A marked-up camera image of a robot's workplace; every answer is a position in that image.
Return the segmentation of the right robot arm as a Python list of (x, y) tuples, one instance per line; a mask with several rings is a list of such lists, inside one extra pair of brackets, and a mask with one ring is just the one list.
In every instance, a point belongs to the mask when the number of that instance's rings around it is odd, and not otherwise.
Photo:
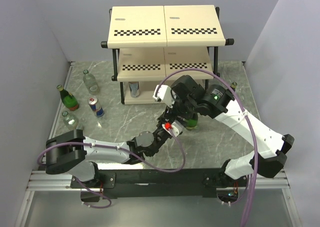
[(173, 128), (178, 128), (178, 118), (199, 114), (226, 125), (253, 146), (251, 153), (224, 162), (219, 180), (226, 187), (247, 175), (274, 178), (284, 168), (295, 141), (292, 135), (273, 131), (248, 112), (234, 92), (234, 88), (219, 84), (204, 89), (191, 76), (183, 75), (171, 86), (158, 84), (153, 94), (155, 101), (166, 104)]

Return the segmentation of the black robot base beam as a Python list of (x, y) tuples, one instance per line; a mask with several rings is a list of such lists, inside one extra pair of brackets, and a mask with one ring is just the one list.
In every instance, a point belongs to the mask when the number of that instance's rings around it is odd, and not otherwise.
[(215, 198), (217, 189), (233, 188), (235, 183), (245, 187), (242, 176), (234, 180), (220, 168), (187, 168), (174, 173), (155, 169), (100, 170), (100, 179), (91, 188), (103, 186), (103, 193), (111, 198), (201, 196)]

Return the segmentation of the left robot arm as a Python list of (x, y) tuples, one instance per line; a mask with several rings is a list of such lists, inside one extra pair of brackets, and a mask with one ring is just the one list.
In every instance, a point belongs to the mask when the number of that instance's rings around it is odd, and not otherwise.
[(97, 161), (135, 165), (157, 154), (171, 137), (160, 125), (154, 132), (143, 131), (131, 140), (118, 143), (89, 138), (80, 129), (71, 130), (46, 142), (45, 172), (68, 173), (88, 188), (94, 188), (100, 182)]

